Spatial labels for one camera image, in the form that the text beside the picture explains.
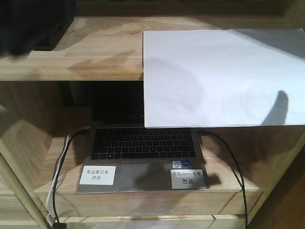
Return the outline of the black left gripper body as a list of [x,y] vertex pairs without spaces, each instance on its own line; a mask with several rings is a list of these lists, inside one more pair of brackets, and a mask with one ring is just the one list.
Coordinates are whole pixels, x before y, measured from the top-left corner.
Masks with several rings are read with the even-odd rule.
[[44,33],[72,10],[76,12],[75,0],[2,0],[0,55],[30,53]]

